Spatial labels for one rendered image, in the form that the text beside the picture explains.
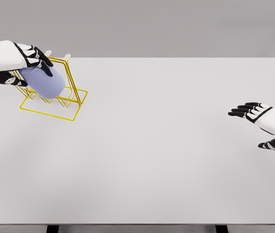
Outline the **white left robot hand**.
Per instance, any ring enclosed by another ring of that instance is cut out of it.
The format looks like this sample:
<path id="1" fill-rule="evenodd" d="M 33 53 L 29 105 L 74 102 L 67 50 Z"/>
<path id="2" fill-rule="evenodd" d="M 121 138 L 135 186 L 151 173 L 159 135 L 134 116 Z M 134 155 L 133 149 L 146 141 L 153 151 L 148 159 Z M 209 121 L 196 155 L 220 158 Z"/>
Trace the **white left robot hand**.
<path id="1" fill-rule="evenodd" d="M 52 62 L 34 45 L 15 43 L 10 40 L 0 41 L 0 84 L 26 87 L 28 84 L 13 75 L 14 70 L 38 67 L 48 76 L 53 74 Z"/>

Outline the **lavender cup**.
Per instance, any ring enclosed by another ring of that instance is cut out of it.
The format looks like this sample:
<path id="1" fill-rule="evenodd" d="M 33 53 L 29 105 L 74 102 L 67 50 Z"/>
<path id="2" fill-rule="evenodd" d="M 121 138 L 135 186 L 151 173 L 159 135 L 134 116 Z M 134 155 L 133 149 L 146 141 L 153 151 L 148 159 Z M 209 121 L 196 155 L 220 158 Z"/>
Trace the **lavender cup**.
<path id="1" fill-rule="evenodd" d="M 52 77 L 38 67 L 23 68 L 18 72 L 38 95 L 45 99 L 53 99 L 64 90 L 65 80 L 54 67 L 50 67 L 50 70 Z"/>

